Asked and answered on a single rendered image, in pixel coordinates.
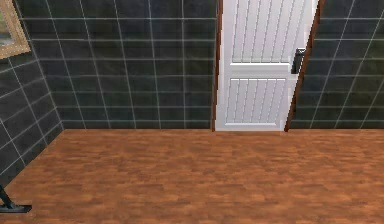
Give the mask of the wood framed wall picture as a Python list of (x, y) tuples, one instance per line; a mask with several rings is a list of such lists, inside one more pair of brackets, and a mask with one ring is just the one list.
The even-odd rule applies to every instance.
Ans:
[(0, 59), (30, 52), (12, 0), (0, 0)]

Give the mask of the black metal furniture leg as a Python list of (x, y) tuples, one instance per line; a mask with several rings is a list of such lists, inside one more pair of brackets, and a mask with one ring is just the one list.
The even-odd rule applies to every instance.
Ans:
[(15, 204), (1, 185), (0, 199), (3, 201), (3, 205), (0, 205), (0, 213), (28, 213), (32, 209), (31, 205)]

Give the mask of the white panelled room door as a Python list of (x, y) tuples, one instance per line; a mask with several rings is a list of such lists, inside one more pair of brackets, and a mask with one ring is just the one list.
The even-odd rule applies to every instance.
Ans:
[[(218, 0), (214, 131), (286, 131), (325, 0)], [(299, 74), (291, 67), (305, 48)]]

